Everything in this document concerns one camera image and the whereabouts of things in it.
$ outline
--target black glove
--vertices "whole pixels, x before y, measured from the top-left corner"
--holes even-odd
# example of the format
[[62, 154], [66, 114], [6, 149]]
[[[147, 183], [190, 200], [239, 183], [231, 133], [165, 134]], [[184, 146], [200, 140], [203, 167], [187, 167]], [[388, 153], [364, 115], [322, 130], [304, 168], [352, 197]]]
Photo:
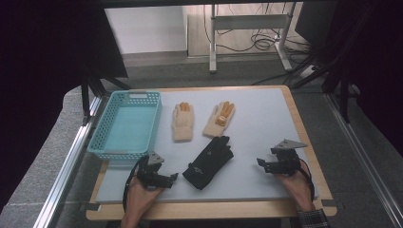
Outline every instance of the black glove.
[[229, 137], [215, 137], [203, 149], [200, 155], [189, 163], [183, 176], [197, 189], [202, 190], [216, 175], [217, 172], [234, 157], [230, 146], [226, 145]]

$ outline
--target hand-mounted device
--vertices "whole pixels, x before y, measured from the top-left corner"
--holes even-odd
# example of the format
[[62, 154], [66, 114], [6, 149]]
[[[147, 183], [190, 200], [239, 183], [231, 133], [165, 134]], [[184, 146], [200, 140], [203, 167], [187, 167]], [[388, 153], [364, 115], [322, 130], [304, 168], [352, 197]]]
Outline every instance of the hand-mounted device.
[[134, 165], [125, 183], [125, 191], [123, 196], [123, 207], [125, 210], [127, 201], [127, 192], [130, 186], [131, 179], [136, 176], [142, 183], [144, 188], [171, 188], [172, 184], [178, 177], [178, 173], [170, 177], [157, 174], [162, 166], [164, 159], [157, 153], [153, 152], [151, 155], [142, 156]]
[[265, 160], [258, 159], [258, 165], [262, 166], [266, 173], [293, 176], [301, 167], [295, 148], [305, 146], [307, 146], [305, 143], [284, 140], [270, 149], [272, 154], [278, 158], [277, 162], [266, 162]]

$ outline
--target knit glove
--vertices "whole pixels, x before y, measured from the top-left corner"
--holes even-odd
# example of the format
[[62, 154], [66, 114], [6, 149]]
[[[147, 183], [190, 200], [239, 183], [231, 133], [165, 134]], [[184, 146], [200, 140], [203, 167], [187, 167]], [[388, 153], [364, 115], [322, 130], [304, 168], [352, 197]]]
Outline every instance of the knit glove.
[[234, 115], [234, 111], [234, 104], [230, 104], [229, 102], [216, 105], [202, 133], [211, 137], [222, 136]]
[[207, 186], [217, 172], [234, 157], [230, 146], [226, 145], [228, 141], [227, 136], [213, 138], [183, 172], [183, 176], [197, 189], [202, 190]]
[[194, 112], [193, 106], [188, 103], [175, 105], [173, 111], [172, 128], [174, 141], [190, 141], [193, 138]]

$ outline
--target white board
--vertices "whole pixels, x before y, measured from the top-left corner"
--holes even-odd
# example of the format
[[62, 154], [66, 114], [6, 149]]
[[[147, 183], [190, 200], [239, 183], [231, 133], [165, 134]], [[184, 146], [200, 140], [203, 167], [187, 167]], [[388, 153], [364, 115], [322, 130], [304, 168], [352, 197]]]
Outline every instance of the white board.
[[[234, 116], [224, 135], [230, 137], [234, 154], [202, 190], [182, 175], [211, 141], [202, 131], [215, 105], [234, 103]], [[188, 102], [195, 111], [194, 137], [191, 142], [176, 143], [172, 135], [172, 111], [176, 104]], [[258, 166], [257, 158], [276, 162], [270, 148], [284, 139], [300, 142], [287, 103], [279, 88], [248, 90], [178, 91], [162, 93], [163, 112], [154, 151], [165, 159], [160, 175], [180, 173], [171, 189], [158, 201], [231, 201], [288, 198], [281, 183]], [[297, 149], [306, 160], [303, 149]], [[125, 181], [134, 161], [111, 161], [101, 184], [98, 202], [121, 202]]]

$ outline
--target metal rail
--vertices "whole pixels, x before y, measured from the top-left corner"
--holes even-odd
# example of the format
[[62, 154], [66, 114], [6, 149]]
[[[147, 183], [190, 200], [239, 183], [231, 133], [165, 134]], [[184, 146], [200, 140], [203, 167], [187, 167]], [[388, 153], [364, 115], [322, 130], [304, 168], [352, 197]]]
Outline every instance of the metal rail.
[[[101, 104], [101, 101], [102, 101], [101, 98], [95, 98], [92, 101], [90, 107], [91, 116], [94, 116], [96, 114]], [[36, 220], [33, 227], [35, 228], [48, 227], [51, 220], [53, 219], [53, 215], [59, 204], [59, 200], [65, 191], [67, 182], [70, 178], [70, 175], [74, 169], [75, 164], [77, 163], [80, 152], [82, 151], [85, 145], [86, 136], [89, 133], [89, 130], [91, 129], [93, 122], [94, 119], [91, 119], [91, 121], [87, 125], [81, 126], [80, 129], [78, 130], [77, 136], [74, 139], [74, 142], [70, 150], [68, 151], [65, 162], [63, 163], [63, 166], [56, 178], [56, 181], [54, 182], [48, 195], [48, 198], [45, 201], [44, 206], [42, 207], [38, 219]]]
[[367, 175], [368, 180], [370, 181], [373, 189], [378, 195], [382, 205], [384, 206], [386, 213], [388, 213], [394, 227], [403, 227], [403, 214], [400, 209], [400, 206], [394, 196], [392, 195], [389, 187], [385, 184], [385, 182], [381, 179], [378, 172], [376, 171], [371, 159], [368, 157], [365, 148], [362, 146], [358, 137], [356, 136], [352, 127], [345, 123], [343, 117], [339, 113], [338, 103], [336, 99], [329, 95], [325, 94], [325, 98], [329, 103], [329, 106], [332, 108], [333, 113], [336, 116], [336, 119], [343, 131], [346, 135], [347, 140], [350, 143], [355, 155], [362, 166], [365, 174]]

